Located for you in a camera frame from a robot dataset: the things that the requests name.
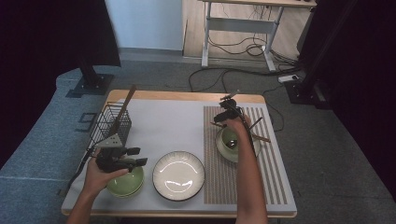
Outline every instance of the striped mat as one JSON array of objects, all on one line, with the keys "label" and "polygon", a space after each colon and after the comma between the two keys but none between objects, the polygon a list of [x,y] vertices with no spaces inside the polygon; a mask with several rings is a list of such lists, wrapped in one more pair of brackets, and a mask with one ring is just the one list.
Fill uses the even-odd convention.
[{"label": "striped mat", "polygon": [[[243,107],[252,122],[264,117],[262,107]],[[223,109],[219,106],[204,106],[204,166],[205,166],[205,203],[236,204],[236,163],[221,156],[216,147],[216,135],[219,127],[211,125],[213,118]],[[269,138],[269,127],[262,119],[253,132]],[[258,162],[262,173],[267,204],[287,204],[282,178],[276,161],[275,148],[272,143],[262,143],[262,152]]]}]

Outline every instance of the hand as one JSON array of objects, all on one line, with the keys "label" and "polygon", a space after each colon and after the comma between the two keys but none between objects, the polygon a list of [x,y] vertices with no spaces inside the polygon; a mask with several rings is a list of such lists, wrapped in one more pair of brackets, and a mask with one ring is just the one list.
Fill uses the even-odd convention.
[{"label": "hand", "polygon": [[[245,121],[247,122],[247,126],[250,127],[251,121],[247,115],[244,115]],[[240,133],[245,132],[245,126],[243,121],[238,117],[236,119],[226,119],[222,122],[222,124],[226,124],[233,132]]]},{"label": "hand", "polygon": [[88,162],[84,188],[82,189],[83,193],[90,194],[94,197],[96,197],[99,192],[106,187],[108,181],[128,173],[128,169],[118,170],[113,173],[105,173],[100,170],[96,164],[96,156],[99,152],[100,149],[96,149],[94,157],[92,157]]}]

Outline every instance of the gray carpet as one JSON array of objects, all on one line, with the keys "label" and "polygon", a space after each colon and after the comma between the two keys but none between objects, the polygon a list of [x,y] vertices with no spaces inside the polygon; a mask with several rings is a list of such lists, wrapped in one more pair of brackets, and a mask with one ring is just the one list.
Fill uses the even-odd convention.
[{"label": "gray carpet", "polygon": [[[197,63],[132,61],[122,61],[122,68],[95,67],[98,73],[115,75],[111,90],[127,90],[135,84],[144,91],[190,91],[189,75],[198,69]],[[195,75],[191,79],[194,89],[210,86],[220,72],[211,70]],[[66,98],[80,76],[79,70],[74,70],[58,77],[57,91],[49,106],[0,171],[0,223],[66,221],[61,214],[64,198],[58,191],[66,188],[90,140],[89,133],[76,131],[89,127],[78,121],[83,113],[98,113],[106,100],[106,95]],[[262,94],[279,86],[276,77],[242,73],[228,74],[224,82],[228,91],[239,89],[247,94]],[[221,83],[207,92],[223,92]],[[282,219],[282,223],[395,222],[396,203],[332,111],[292,105],[284,88],[267,92],[265,99],[284,117],[283,125],[282,118],[270,108],[274,128],[281,130],[284,126],[276,132],[276,139],[298,209],[296,218]],[[128,220],[169,222],[158,218]],[[118,221],[111,217],[92,219],[92,223]]]}]

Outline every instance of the power strip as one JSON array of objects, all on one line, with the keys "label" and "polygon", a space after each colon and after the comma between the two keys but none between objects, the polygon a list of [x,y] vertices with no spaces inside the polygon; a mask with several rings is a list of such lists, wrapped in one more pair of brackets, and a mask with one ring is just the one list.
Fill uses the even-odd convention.
[{"label": "power strip", "polygon": [[291,75],[291,76],[279,77],[279,78],[277,79],[277,81],[280,82],[280,83],[284,83],[284,82],[287,82],[287,81],[297,81],[298,79],[299,79],[298,76],[296,76],[296,75]]}]

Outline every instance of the metal mesh basket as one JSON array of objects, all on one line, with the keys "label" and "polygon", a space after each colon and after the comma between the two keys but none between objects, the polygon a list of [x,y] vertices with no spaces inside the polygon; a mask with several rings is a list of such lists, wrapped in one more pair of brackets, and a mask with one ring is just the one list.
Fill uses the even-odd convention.
[{"label": "metal mesh basket", "polygon": [[[91,133],[91,142],[89,143],[87,150],[93,149],[96,144],[109,137],[108,134],[110,129],[114,125],[114,121],[116,120],[117,115],[120,113],[122,105],[123,103],[107,103],[105,109],[102,111],[96,121],[95,127]],[[129,117],[128,110],[125,110],[125,112],[120,117],[120,127],[117,130],[117,134],[119,135],[123,146],[125,146],[131,126],[131,118]]]}]

